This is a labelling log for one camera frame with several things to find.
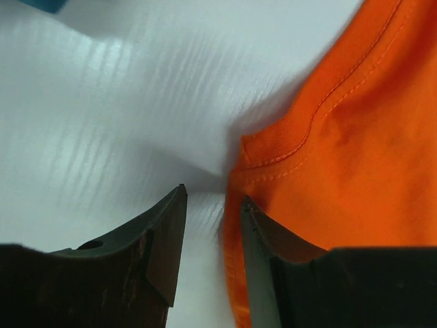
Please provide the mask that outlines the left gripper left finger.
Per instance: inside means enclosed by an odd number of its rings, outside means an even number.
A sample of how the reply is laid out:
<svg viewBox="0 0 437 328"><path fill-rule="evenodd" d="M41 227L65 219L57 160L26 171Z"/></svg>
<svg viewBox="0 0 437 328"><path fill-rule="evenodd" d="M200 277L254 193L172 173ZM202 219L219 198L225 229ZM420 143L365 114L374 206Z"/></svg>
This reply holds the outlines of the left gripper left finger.
<svg viewBox="0 0 437 328"><path fill-rule="evenodd" d="M175 301L187 192L77 249L1 246L2 327L165 327Z"/></svg>

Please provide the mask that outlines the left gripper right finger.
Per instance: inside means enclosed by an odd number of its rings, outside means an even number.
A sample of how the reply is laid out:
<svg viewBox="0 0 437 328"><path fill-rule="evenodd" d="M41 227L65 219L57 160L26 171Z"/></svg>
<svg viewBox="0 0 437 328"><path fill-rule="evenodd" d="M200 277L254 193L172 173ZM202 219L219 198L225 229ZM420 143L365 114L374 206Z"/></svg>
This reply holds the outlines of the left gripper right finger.
<svg viewBox="0 0 437 328"><path fill-rule="evenodd" d="M435 247L319 248L251 198L240 223L254 327L435 327Z"/></svg>

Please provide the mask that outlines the orange t shirt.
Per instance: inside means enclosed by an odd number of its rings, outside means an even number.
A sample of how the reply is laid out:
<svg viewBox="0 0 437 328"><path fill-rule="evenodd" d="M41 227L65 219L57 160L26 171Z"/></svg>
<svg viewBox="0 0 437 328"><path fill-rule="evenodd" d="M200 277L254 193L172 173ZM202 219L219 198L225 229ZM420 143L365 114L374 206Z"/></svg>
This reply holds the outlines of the orange t shirt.
<svg viewBox="0 0 437 328"><path fill-rule="evenodd" d="M245 195L323 249L436 244L435 1L365 1L289 111L242 138L224 220L238 327Z"/></svg>

